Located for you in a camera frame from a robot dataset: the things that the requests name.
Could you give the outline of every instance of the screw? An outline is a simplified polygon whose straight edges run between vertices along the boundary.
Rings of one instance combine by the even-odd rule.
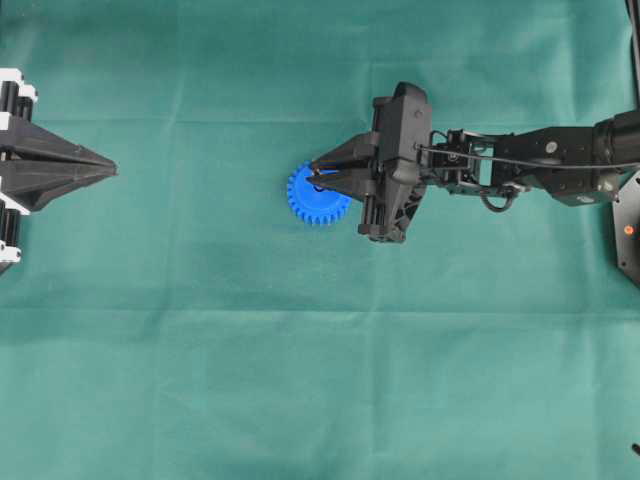
[[[552,153],[556,153],[556,150],[558,150],[558,144],[554,141],[551,141],[549,143],[547,143],[547,146],[545,147],[545,151],[551,155]]]

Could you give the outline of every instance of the green fabric surface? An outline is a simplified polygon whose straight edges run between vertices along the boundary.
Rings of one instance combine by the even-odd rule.
[[[438,129],[634,108],[621,0],[3,3],[34,121],[120,175],[0,279],[0,479],[640,476],[610,206],[431,189],[393,246],[285,195],[400,80]]]

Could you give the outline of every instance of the black cable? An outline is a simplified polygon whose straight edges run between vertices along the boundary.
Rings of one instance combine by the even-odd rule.
[[[549,164],[549,163],[538,163],[535,161],[527,161],[527,160],[514,160],[512,158],[500,158],[500,157],[485,157],[482,155],[473,155],[471,153],[462,153],[462,152],[452,152],[450,150],[441,150],[439,148],[433,147],[425,147],[424,145],[418,145],[419,150],[431,153],[444,153],[447,155],[456,155],[458,157],[470,158],[472,160],[487,160],[490,162],[498,162],[498,163],[510,163],[512,165],[520,165],[523,167],[533,167],[533,168],[553,168],[556,170],[615,170],[616,168],[631,168],[631,167],[640,167],[640,161],[638,162],[628,162],[628,163],[618,163],[616,165],[563,165],[563,164]],[[549,159],[544,158],[541,161],[548,162],[549,160],[557,159]]]
[[[513,205],[513,201],[515,200],[515,198],[516,195],[509,195],[504,205],[502,207],[497,207],[489,201],[489,198],[486,195],[480,195],[480,199],[482,200],[482,203],[484,203],[484,206],[491,210],[493,213],[503,213],[509,210]]]

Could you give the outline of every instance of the metal bracket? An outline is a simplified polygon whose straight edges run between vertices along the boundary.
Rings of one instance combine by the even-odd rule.
[[[620,190],[613,204],[618,268],[640,287],[640,172]]]

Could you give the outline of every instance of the gear teeth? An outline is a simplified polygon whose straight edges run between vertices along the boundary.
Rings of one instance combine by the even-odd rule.
[[[287,178],[287,201],[292,212],[307,225],[321,227],[332,225],[344,217],[351,204],[351,199],[331,192],[331,195],[338,195],[337,197],[328,197],[335,198],[335,203],[332,203],[334,200],[329,200],[327,203],[327,197],[322,197],[324,200],[320,200],[320,204],[316,208],[314,202],[318,201],[318,195],[315,192],[310,194],[310,184],[306,181],[306,178],[312,175],[309,165],[310,162],[304,163]]]

